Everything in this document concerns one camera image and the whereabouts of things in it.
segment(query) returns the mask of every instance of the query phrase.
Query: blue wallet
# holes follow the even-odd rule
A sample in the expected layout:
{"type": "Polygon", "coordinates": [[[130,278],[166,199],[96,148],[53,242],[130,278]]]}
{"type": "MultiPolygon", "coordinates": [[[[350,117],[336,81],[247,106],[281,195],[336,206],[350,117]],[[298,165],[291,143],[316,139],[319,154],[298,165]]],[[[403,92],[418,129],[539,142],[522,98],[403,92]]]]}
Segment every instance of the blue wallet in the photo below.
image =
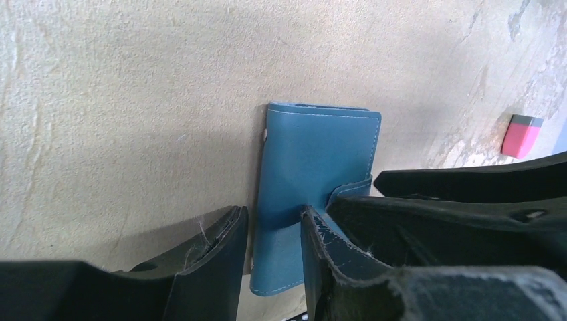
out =
{"type": "Polygon", "coordinates": [[[368,195],[381,115],[366,109],[272,102],[267,110],[250,289],[272,296],[303,283],[300,212],[325,214],[337,195],[368,195]]]}

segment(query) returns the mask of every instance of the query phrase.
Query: black clamp jaw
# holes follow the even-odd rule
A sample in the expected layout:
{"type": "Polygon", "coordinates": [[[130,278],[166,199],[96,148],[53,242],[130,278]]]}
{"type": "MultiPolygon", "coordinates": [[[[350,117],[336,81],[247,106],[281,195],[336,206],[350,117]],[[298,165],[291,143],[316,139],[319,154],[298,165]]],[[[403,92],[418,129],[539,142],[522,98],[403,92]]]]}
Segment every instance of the black clamp jaw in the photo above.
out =
{"type": "Polygon", "coordinates": [[[302,214],[310,320],[567,320],[567,152],[374,186],[327,208],[348,239],[302,214]]]}
{"type": "Polygon", "coordinates": [[[0,262],[0,312],[27,320],[236,320],[246,207],[129,272],[81,261],[0,262]]]}

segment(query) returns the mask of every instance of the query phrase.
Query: wallet stitching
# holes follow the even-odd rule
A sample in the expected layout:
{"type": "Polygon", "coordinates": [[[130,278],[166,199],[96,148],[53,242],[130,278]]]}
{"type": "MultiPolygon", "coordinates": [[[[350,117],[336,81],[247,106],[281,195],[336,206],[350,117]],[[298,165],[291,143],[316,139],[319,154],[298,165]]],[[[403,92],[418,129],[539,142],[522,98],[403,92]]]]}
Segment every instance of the wallet stitching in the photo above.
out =
{"type": "MultiPolygon", "coordinates": [[[[380,118],[378,118],[378,117],[363,117],[363,116],[341,116],[341,115],[308,114],[308,113],[307,113],[307,114],[304,114],[304,113],[299,113],[299,112],[282,112],[282,111],[273,110],[273,109],[268,109],[268,112],[280,112],[280,113],[282,113],[282,114],[293,114],[293,115],[304,115],[304,116],[323,116],[323,117],[340,117],[340,118],[375,119],[375,120],[376,120],[376,131],[374,132],[374,141],[372,142],[372,150],[371,150],[371,152],[370,152],[370,159],[368,160],[368,168],[367,168],[367,170],[366,170],[366,177],[368,177],[368,175],[370,174],[370,170],[371,170],[371,167],[372,167],[372,157],[374,156],[374,153],[376,152],[376,140],[378,139],[378,129],[380,128],[380,118]]],[[[359,188],[361,188],[361,187],[365,187],[365,186],[370,185],[370,184],[371,184],[371,183],[368,183],[368,184],[365,184],[365,185],[362,185],[362,186],[359,186],[359,187],[353,187],[353,188],[351,188],[351,189],[345,189],[345,190],[340,191],[339,193],[337,193],[337,195],[340,195],[341,193],[346,192],[346,191],[351,191],[351,190],[353,190],[353,189],[359,189],[359,188]]],[[[290,283],[290,284],[288,284],[288,285],[286,285],[286,286],[282,286],[281,288],[278,288],[278,289],[275,289],[275,290],[272,290],[272,291],[260,291],[260,290],[257,290],[257,289],[255,289],[255,288],[252,288],[252,287],[250,287],[250,289],[251,289],[252,291],[258,292],[258,293],[274,293],[274,292],[281,291],[281,290],[286,289],[286,288],[288,288],[288,287],[290,287],[290,286],[294,286],[294,285],[296,285],[296,284],[300,284],[300,283],[303,283],[303,282],[304,282],[304,280],[298,280],[298,281],[292,282],[292,283],[290,283]]]]}
{"type": "Polygon", "coordinates": [[[323,117],[341,117],[341,118],[363,118],[363,119],[375,119],[376,120],[376,131],[374,132],[374,142],[372,142],[372,151],[370,152],[370,159],[368,160],[368,168],[366,169],[366,177],[370,174],[372,169],[372,158],[376,152],[376,141],[378,140],[378,129],[380,128],[380,118],[379,117],[363,117],[363,116],[341,116],[341,115],[325,115],[325,114],[308,114],[301,112],[282,112],[279,110],[268,109],[268,112],[281,112],[282,114],[293,114],[293,115],[305,115],[305,116],[323,116],[323,117]]]}
{"type": "Polygon", "coordinates": [[[352,188],[350,188],[350,189],[344,189],[344,190],[338,192],[338,193],[337,193],[337,196],[338,196],[338,195],[341,195],[342,193],[344,193],[344,192],[346,192],[346,191],[352,191],[353,189],[361,189],[361,188],[363,188],[363,187],[367,187],[367,186],[369,186],[370,184],[372,184],[372,182],[366,183],[366,184],[361,185],[361,186],[352,187],[352,188]]]}
{"type": "Polygon", "coordinates": [[[285,288],[288,288],[288,287],[290,287],[290,286],[294,286],[294,285],[300,284],[300,283],[303,283],[303,280],[295,281],[295,282],[293,282],[293,283],[290,283],[290,284],[288,284],[288,285],[286,285],[286,286],[282,286],[281,288],[275,289],[275,290],[272,290],[272,291],[260,291],[260,290],[256,290],[255,288],[252,288],[252,287],[250,287],[250,288],[252,289],[252,291],[258,292],[258,293],[272,293],[272,292],[277,292],[277,291],[283,290],[283,289],[285,289],[285,288]]]}

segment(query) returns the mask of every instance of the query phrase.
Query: eraser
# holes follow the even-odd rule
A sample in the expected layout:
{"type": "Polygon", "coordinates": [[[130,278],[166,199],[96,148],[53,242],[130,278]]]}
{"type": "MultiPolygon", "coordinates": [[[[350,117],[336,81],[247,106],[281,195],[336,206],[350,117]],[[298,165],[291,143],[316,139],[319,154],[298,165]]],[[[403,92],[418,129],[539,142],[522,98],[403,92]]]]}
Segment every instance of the eraser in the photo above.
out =
{"type": "Polygon", "coordinates": [[[518,159],[530,152],[544,120],[537,117],[513,115],[502,144],[502,154],[518,159]]]}

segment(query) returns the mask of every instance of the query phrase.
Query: textured plaster wall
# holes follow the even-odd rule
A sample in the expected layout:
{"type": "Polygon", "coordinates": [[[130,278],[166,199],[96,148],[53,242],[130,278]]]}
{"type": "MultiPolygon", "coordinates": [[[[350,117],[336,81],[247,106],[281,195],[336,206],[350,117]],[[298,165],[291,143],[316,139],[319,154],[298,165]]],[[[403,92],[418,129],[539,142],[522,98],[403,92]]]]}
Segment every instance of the textured plaster wall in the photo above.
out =
{"type": "MultiPolygon", "coordinates": [[[[383,168],[508,162],[511,113],[567,116],[564,1],[3,0],[0,258],[131,268],[252,205],[269,100],[384,116],[383,168]]],[[[302,289],[240,320],[304,309],[302,289]]]]}

